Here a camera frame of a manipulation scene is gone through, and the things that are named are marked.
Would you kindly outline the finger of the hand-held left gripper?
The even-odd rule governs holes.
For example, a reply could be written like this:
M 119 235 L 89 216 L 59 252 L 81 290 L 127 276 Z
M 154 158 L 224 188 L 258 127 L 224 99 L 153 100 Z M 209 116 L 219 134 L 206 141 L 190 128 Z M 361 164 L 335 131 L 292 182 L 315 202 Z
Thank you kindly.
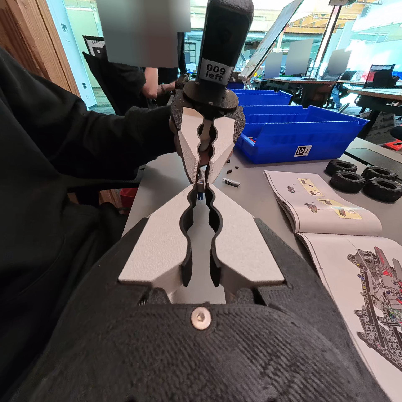
M 216 138 L 212 142 L 213 154 L 208 164 L 206 183 L 213 184 L 219 176 L 234 147 L 235 120 L 228 117 L 215 118 L 213 127 Z
M 201 139 L 198 131 L 204 124 L 204 117 L 193 108 L 184 107 L 178 141 L 182 153 L 183 165 L 190 181 L 196 185 L 201 159 L 199 148 Z

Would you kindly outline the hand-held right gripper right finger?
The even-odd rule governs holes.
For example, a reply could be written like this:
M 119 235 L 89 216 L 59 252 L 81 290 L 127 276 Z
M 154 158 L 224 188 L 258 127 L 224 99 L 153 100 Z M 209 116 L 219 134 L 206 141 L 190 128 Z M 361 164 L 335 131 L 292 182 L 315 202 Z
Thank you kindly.
M 235 294 L 243 288 L 284 284 L 258 225 L 262 222 L 212 184 L 207 185 L 205 199 L 214 231 L 209 262 L 214 286 Z

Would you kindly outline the grey toy brick assembly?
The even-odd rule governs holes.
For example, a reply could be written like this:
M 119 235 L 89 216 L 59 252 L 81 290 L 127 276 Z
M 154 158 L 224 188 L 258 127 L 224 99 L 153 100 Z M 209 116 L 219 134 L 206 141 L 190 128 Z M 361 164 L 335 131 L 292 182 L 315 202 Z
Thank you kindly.
M 205 194 L 206 186 L 207 186 L 207 176 L 208 176 L 208 165 L 201 166 L 198 169 L 197 173 L 197 181 L 196 181 L 196 190 L 198 192 L 202 192 Z

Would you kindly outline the person's left forearm black sleeve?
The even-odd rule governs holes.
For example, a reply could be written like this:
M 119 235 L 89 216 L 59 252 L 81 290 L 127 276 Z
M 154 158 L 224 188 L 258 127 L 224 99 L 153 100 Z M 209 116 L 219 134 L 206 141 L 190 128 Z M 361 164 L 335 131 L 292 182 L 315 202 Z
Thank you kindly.
M 23 68 L 1 48 L 1 185 L 60 175 L 132 180 L 134 170 L 176 150 L 170 107 L 125 116 L 87 111 L 78 96 Z

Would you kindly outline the light grey adjacent desk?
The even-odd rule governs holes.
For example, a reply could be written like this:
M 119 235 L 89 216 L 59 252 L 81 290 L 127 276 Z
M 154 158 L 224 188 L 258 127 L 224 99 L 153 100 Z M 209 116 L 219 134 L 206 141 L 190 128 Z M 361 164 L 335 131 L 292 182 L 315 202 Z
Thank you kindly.
M 344 154 L 363 163 L 387 168 L 398 176 L 402 174 L 402 156 L 392 150 L 355 138 L 344 151 Z

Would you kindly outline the tilted white board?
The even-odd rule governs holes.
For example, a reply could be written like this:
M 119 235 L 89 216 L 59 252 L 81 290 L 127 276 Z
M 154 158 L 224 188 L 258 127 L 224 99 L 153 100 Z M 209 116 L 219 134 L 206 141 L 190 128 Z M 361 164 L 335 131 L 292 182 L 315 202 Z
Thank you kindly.
M 293 15 L 296 13 L 302 3 L 302 0 L 294 0 L 281 10 L 275 22 L 269 28 L 262 41 L 259 43 L 249 62 L 239 73 L 238 79 L 240 81 L 249 82 L 252 79 L 254 74 L 258 71 L 258 69 L 264 62 L 270 49 L 273 47 L 274 42 L 283 32 L 291 17 L 293 17 Z

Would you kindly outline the shallow blue plastic bin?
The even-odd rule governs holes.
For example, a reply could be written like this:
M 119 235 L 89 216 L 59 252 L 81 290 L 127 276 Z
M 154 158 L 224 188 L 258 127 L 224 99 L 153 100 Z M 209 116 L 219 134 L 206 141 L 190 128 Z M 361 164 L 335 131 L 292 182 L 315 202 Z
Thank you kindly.
M 274 90 L 234 89 L 240 106 L 286 106 L 291 103 L 292 95 Z

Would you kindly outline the large blue plastic bin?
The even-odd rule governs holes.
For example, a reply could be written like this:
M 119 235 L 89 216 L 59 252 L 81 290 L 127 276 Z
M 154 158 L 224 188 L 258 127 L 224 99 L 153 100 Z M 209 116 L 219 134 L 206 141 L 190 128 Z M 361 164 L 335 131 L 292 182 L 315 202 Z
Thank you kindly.
M 253 105 L 243 112 L 246 124 L 235 149 L 254 164 L 339 158 L 368 123 L 315 106 Z

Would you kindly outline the dark background table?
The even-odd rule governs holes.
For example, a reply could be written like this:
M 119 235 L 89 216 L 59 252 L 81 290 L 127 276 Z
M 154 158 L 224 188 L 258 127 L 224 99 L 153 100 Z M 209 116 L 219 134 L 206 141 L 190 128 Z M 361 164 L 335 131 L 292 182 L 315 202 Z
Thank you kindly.
M 310 79 L 308 77 L 287 77 L 280 76 L 262 80 L 267 89 L 275 91 L 290 91 L 297 92 L 300 88 L 317 89 L 320 87 L 333 87 L 337 80 Z

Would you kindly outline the black metal pole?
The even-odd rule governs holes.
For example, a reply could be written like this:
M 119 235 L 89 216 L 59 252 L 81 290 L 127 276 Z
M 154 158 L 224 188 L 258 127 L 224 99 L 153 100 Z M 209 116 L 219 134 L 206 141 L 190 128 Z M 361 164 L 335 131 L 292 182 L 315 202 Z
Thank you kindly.
M 336 23 L 338 21 L 341 9 L 342 9 L 342 6 L 334 6 L 330 13 L 330 16 L 329 16 L 328 22 L 326 24 L 324 34 L 323 34 L 323 37 L 322 37 L 322 40 L 321 40 L 321 43 L 320 43 L 320 46 L 318 49 L 318 53 L 314 60 L 314 68 L 312 71 L 312 76 L 314 78 L 318 78 L 318 76 L 320 74 L 320 67 L 323 62 L 325 53 L 327 51 L 331 36 L 334 32 Z

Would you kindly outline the person's black clothed torso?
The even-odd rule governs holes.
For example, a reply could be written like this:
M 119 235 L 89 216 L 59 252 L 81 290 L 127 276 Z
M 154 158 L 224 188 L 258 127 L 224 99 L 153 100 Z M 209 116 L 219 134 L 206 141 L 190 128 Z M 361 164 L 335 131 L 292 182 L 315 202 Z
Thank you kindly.
M 69 200 L 55 180 L 1 180 L 1 401 L 41 353 L 67 300 L 121 237 L 113 204 Z

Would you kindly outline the black toy tire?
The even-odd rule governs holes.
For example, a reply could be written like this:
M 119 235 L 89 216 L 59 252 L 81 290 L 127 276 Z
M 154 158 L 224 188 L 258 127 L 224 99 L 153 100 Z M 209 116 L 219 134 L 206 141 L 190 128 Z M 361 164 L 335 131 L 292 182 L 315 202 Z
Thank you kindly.
M 362 192 L 381 202 L 395 202 L 402 196 L 402 186 L 398 182 L 374 177 L 366 181 Z
M 361 175 L 366 180 L 371 178 L 381 178 L 396 181 L 398 178 L 398 175 L 394 171 L 378 166 L 367 166 Z
M 357 166 L 353 163 L 344 160 L 333 159 L 329 161 L 324 171 L 329 176 L 332 176 L 333 174 L 339 171 L 355 173 L 357 171 Z
M 366 179 L 364 177 L 355 172 L 346 170 L 335 172 L 329 181 L 329 185 L 332 188 L 350 194 L 359 193 L 364 188 L 365 184 Z

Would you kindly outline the black framed sign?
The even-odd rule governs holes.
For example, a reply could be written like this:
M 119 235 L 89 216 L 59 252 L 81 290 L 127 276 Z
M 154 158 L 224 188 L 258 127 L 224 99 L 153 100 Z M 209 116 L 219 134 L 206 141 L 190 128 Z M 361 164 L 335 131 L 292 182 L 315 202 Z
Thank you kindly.
M 83 35 L 83 39 L 90 55 L 98 59 L 108 60 L 103 37 Z

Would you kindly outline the pale background table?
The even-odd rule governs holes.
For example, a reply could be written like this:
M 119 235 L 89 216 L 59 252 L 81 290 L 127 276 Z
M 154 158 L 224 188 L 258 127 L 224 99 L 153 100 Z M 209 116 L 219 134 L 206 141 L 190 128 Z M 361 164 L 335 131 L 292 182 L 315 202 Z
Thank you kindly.
M 402 88 L 349 88 L 348 93 L 354 93 L 361 97 L 372 97 L 390 101 L 402 101 Z

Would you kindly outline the black mesh office chair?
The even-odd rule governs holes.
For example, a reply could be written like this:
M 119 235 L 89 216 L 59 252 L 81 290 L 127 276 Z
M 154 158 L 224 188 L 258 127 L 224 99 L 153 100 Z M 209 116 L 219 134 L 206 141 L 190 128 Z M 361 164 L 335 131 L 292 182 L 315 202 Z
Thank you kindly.
M 395 65 L 371 65 L 363 88 L 392 88 L 399 81 L 393 75 Z

